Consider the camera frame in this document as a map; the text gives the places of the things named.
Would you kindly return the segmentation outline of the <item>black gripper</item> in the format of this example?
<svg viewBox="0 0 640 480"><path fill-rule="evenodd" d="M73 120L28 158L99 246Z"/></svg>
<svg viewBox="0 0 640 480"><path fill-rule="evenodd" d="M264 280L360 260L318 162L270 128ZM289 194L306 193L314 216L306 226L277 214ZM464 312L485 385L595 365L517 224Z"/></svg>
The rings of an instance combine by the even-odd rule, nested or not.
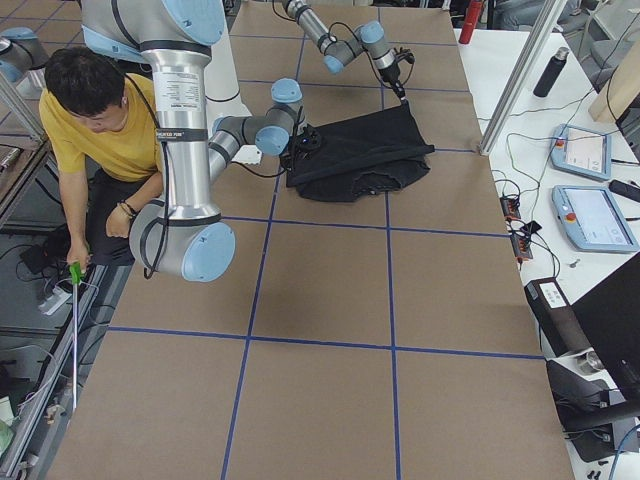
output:
<svg viewBox="0 0 640 480"><path fill-rule="evenodd" d="M298 163L301 163L311 153L322 145L322 136L319 130L311 125L306 125L300 134L292 137L280 154L280 166L287 172L292 172Z"/></svg>
<svg viewBox="0 0 640 480"><path fill-rule="evenodd" d="M401 104L407 104L408 100L403 83L400 81L400 68L397 63L378 70L382 81L391 88Z"/></svg>

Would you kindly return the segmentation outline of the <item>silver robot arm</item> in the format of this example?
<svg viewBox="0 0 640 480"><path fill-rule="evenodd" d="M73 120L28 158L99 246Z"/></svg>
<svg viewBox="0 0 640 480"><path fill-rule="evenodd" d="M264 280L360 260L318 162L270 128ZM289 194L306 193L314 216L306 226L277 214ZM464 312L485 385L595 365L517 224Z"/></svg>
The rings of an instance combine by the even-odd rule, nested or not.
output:
<svg viewBox="0 0 640 480"><path fill-rule="evenodd" d="M288 78L271 87L272 107L250 116L228 97L221 110L209 96L236 85L219 1L85 1L82 28L96 53L152 69L151 115L164 161L164 194L142 208L129 234L145 274L187 281L219 278L233 260L236 239L221 220L211 186L238 152L253 145L278 156L305 125L303 95Z"/></svg>
<svg viewBox="0 0 640 480"><path fill-rule="evenodd" d="M306 1L288 0L279 4L288 20L295 22L315 44L331 74L341 73L359 56L366 55L378 83L392 90L401 104L407 103L400 64L405 61L412 68L415 57L410 49L392 47L378 20L356 28L340 21L326 26Z"/></svg>

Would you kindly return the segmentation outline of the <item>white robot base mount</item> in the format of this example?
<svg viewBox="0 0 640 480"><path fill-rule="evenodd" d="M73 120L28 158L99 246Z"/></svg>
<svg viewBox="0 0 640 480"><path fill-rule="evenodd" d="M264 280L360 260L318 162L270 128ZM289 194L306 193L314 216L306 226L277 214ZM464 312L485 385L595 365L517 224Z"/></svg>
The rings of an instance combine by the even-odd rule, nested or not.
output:
<svg viewBox="0 0 640 480"><path fill-rule="evenodd" d="M216 38L203 76L207 130L212 134L218 119L250 117L251 113L241 98L223 3L205 1L204 5L206 12L199 18L204 21L205 33Z"/></svg>

